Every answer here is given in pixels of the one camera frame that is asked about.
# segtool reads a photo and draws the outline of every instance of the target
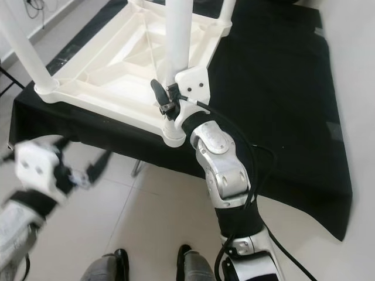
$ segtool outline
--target person's foot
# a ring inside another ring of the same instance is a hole
[[[176,274],[176,281],[184,281],[185,273],[184,273],[184,265],[185,265],[185,254],[192,249],[189,245],[182,245],[178,250],[177,254],[177,274]]]
[[[119,273],[121,281],[129,281],[129,257],[124,249],[117,249],[114,255],[119,261],[119,268],[122,270]]]

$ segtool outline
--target black tablecloth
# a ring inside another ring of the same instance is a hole
[[[111,0],[52,60],[49,71],[61,68],[125,4]],[[213,0],[195,5],[195,12],[217,16],[219,6]],[[231,33],[221,40],[209,67],[210,105],[250,141],[278,155],[277,170],[262,194],[307,212],[342,240],[352,188],[320,27],[317,10],[238,0]],[[45,104],[31,83],[14,101],[9,142],[51,134],[204,176],[189,144],[169,148],[159,136],[93,112],[62,102]],[[250,167],[242,143],[236,142],[239,158]],[[258,158],[264,172],[270,159]]]

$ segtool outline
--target black shoe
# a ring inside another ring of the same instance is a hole
[[[178,250],[177,255],[177,274],[176,274],[176,281],[184,281],[185,279],[185,254],[192,249],[189,245],[182,245]]]
[[[119,281],[129,281],[129,257],[128,253],[124,249],[117,249],[114,252],[117,258],[118,265],[118,280]]]

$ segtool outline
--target tiled floor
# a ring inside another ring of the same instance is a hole
[[[36,46],[43,61],[55,56],[105,3],[84,1],[47,34]],[[9,72],[23,84],[30,81],[19,63]],[[18,92],[13,86],[0,99],[2,153],[12,100]],[[73,143],[65,160],[74,169],[83,170],[99,153],[99,149]],[[173,280],[176,254],[183,243],[191,244],[213,264],[220,246],[219,228],[205,182],[148,164],[142,165],[134,180],[130,177],[134,163],[135,159],[114,155],[95,188],[75,192],[54,212],[31,254],[29,281],[79,280],[93,260],[120,247],[129,253],[132,281]],[[12,164],[0,168],[0,201],[20,185]],[[264,197],[259,198],[259,206],[280,242],[319,280],[338,280],[325,273],[340,255],[340,243],[303,212]],[[287,281],[307,280],[284,255],[277,254]]]

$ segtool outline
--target gray trousers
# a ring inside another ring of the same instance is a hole
[[[115,281],[116,257],[104,256],[93,262],[81,281]],[[215,281],[214,274],[207,260],[196,251],[185,254],[185,281]]]

